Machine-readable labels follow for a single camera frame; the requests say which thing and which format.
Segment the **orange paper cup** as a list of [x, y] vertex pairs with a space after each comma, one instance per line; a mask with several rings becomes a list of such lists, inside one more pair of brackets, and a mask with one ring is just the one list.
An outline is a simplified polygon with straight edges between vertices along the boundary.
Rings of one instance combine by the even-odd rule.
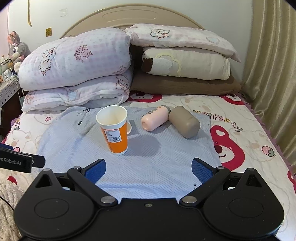
[[109, 150], [116, 155], [124, 154], [127, 143], [127, 110], [119, 105], [102, 108], [96, 115]]

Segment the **white paper cup green print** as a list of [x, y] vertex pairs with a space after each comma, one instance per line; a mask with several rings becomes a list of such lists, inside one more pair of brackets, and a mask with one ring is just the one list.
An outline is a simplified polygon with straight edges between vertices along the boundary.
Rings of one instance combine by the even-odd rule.
[[128, 121], [126, 122], [126, 126], [127, 126], [127, 134], [129, 135], [132, 130], [132, 126]]

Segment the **cluttered bedside table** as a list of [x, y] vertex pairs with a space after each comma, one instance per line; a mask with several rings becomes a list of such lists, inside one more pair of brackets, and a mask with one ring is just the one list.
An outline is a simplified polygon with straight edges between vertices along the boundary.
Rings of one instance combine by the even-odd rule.
[[21, 113], [20, 85], [13, 61], [1, 56], [1, 140], [11, 129], [11, 122]]

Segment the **light blue patterned cloth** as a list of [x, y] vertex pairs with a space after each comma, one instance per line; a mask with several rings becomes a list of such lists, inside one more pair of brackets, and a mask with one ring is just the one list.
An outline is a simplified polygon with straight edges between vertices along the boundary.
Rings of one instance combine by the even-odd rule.
[[213, 167], [221, 165], [210, 135], [210, 118], [196, 114], [201, 124], [193, 138], [184, 138], [170, 123], [152, 132], [140, 124], [147, 108], [127, 108], [132, 125], [128, 149], [112, 154], [96, 121], [98, 109], [71, 107], [63, 111], [43, 133], [37, 154], [46, 167], [62, 173], [74, 166], [86, 167], [104, 159], [106, 172], [96, 183], [115, 197], [180, 199], [201, 182], [192, 172], [192, 161], [199, 158]]

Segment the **taupe tumbler bottle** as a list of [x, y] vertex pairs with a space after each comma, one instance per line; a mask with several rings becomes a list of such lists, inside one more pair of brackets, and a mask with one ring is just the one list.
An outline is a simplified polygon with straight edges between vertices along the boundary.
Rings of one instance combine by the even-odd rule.
[[184, 138], [192, 138], [200, 130], [198, 119], [183, 106], [177, 106], [171, 110], [169, 121]]

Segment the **pink tumbler bottle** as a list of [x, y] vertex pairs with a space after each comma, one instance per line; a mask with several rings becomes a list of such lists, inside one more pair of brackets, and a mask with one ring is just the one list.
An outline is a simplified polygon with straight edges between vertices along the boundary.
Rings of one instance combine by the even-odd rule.
[[170, 108], [166, 105], [149, 111], [141, 119], [142, 128], [148, 132], [155, 130], [168, 121], [170, 112]]

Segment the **grey plush toy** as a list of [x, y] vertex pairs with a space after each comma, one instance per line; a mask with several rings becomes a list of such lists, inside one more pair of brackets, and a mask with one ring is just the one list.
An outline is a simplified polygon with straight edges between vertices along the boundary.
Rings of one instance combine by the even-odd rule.
[[10, 59], [13, 62], [15, 73], [18, 74], [20, 65], [31, 52], [27, 44], [21, 42], [20, 36], [15, 31], [8, 35], [8, 43], [11, 46]]

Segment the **brown folded blanket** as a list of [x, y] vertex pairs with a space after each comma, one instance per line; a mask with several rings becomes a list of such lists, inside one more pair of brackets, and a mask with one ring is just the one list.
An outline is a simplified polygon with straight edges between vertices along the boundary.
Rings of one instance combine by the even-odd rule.
[[200, 80], [139, 72], [134, 76], [130, 90], [148, 94], [224, 95], [238, 93], [241, 85], [232, 76], [227, 80]]

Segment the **folded pink checkered quilt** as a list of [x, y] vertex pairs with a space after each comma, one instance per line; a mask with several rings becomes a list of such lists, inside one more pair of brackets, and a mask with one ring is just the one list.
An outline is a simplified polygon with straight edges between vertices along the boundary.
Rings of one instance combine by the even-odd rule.
[[46, 43], [18, 71], [27, 92], [22, 111], [99, 108], [127, 101], [132, 83], [130, 37], [102, 28]]

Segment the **cream folded blanket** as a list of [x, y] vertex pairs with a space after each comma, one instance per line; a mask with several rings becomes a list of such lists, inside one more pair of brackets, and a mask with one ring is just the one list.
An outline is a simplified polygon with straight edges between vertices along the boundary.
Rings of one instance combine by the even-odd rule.
[[230, 62], [219, 53], [199, 48], [146, 47], [142, 70], [151, 75], [227, 80]]

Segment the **beige striped curtain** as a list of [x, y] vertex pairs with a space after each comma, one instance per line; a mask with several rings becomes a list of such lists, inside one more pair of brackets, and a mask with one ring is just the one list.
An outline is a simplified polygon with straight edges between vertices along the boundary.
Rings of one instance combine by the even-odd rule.
[[295, 9], [287, 1], [253, 1], [242, 89], [295, 167]]

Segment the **pink cartoon pillow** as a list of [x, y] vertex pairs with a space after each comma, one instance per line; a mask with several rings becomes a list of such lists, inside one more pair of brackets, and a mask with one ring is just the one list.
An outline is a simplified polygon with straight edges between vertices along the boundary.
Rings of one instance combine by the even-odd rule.
[[142, 47], [187, 47], [217, 52], [240, 62], [233, 45], [214, 32], [199, 28], [186, 28], [154, 24], [135, 24], [125, 29], [131, 44]]

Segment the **beige wooden headboard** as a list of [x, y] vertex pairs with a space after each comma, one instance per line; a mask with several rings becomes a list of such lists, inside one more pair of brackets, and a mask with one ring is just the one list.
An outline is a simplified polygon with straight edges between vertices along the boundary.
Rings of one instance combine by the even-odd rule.
[[172, 9], [153, 4], [122, 4], [93, 12], [76, 22], [61, 37], [74, 37], [106, 27], [126, 29], [139, 23], [203, 29], [193, 19]]

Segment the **yellow wall sticker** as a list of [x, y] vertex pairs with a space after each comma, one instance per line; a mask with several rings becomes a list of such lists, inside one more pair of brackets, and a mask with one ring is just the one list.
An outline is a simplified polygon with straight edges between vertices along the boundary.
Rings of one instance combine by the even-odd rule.
[[47, 28], [46, 29], [46, 37], [51, 37], [52, 36], [52, 28]]

